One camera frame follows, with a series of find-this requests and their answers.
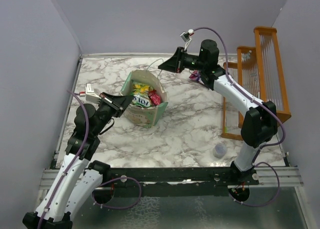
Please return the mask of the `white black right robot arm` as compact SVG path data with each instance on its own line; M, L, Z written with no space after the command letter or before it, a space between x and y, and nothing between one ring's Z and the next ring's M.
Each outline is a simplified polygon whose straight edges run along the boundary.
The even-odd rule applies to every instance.
M214 40L205 39L198 55L188 54L183 47L178 47L158 69L176 74L184 69L198 71L203 84L226 98L243 116L240 134L244 143L231 164L235 169L229 173L230 180L240 185L247 180L247 171L253 168L259 149L278 132L277 110L272 101L264 102L254 97L227 75L218 64L219 52Z

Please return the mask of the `red candy wrapper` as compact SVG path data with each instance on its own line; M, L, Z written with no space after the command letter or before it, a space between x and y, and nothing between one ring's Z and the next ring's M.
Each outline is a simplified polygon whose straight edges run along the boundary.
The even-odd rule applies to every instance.
M158 106L162 103L162 98L158 95L155 89L148 92L148 97L152 102L153 106Z

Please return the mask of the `green illustrated paper bag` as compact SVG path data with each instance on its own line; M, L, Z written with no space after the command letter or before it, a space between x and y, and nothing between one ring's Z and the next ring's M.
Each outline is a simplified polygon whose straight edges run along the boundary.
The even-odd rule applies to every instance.
M160 75L150 72L149 67L130 72L120 94L133 96L124 115L133 124L144 128L155 126L169 103Z

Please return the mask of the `purple white snack bag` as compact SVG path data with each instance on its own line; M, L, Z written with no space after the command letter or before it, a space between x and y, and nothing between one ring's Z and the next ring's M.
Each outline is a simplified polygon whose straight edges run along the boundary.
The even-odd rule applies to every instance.
M192 81L198 82L201 79L201 75L198 70L190 71L189 79Z

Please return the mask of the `green yellow candy bag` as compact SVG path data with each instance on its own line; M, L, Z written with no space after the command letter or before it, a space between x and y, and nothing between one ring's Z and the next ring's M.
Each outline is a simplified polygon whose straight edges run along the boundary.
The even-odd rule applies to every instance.
M152 107L153 104L148 96L148 93L149 91L153 90L153 87L148 84L137 82L134 80L132 80L131 82L132 82L131 95L134 96L132 104L140 108Z

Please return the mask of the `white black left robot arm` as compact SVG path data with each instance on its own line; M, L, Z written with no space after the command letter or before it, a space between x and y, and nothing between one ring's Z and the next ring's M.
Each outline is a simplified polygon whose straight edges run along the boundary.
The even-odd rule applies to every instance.
M98 186L106 186L111 179L110 166L91 159L99 144L105 126L119 118L134 99L133 95L110 95L102 92L94 102L78 101L74 119L75 128L67 142L62 165L48 193L35 209L28 212L22 223L28 229L70 229L77 212Z

